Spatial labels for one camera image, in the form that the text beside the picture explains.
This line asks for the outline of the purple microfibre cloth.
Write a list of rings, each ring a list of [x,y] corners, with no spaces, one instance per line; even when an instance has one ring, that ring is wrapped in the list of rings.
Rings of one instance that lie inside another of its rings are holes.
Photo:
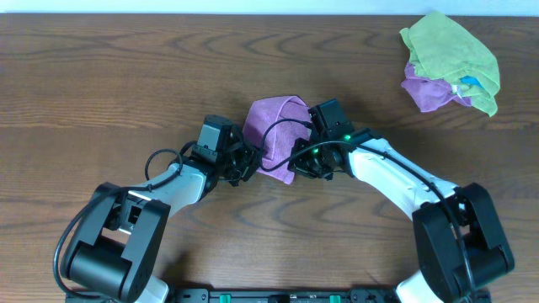
[[[294,95],[260,99],[251,105],[243,136],[260,149],[262,165],[272,168],[291,155],[296,139],[307,140],[310,130],[293,121],[310,122],[309,107]]]

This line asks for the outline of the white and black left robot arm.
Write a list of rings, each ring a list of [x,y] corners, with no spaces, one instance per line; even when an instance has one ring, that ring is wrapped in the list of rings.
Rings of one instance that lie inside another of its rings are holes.
[[[169,287],[152,277],[168,218],[209,194],[219,181],[236,186],[258,169],[259,149],[241,130],[202,132],[168,168],[135,186],[102,183],[56,245],[53,275],[68,298],[164,302]]]

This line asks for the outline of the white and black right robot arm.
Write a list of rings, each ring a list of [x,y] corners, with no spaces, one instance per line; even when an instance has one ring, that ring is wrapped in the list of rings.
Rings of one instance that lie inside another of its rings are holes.
[[[412,222],[419,270],[394,290],[400,302],[485,302],[482,288],[515,259],[488,191],[437,178],[365,129],[297,139],[289,168],[331,179],[340,169],[381,192]]]

